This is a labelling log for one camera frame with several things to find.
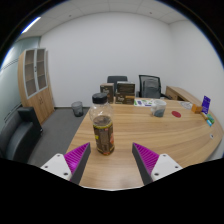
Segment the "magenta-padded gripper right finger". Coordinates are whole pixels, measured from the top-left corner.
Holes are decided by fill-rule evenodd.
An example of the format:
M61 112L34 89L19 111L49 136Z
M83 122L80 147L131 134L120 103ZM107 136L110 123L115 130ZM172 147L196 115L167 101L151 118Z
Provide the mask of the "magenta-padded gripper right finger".
M133 144L132 153L145 185L182 169L168 154L157 154L137 143Z

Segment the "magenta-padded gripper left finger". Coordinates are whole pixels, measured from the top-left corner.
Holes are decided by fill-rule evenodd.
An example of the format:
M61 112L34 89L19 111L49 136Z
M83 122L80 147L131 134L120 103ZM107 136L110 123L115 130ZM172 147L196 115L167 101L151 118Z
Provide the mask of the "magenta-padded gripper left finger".
M65 155L55 154L42 166L42 169L72 183L79 184L90 153L90 144L86 143Z

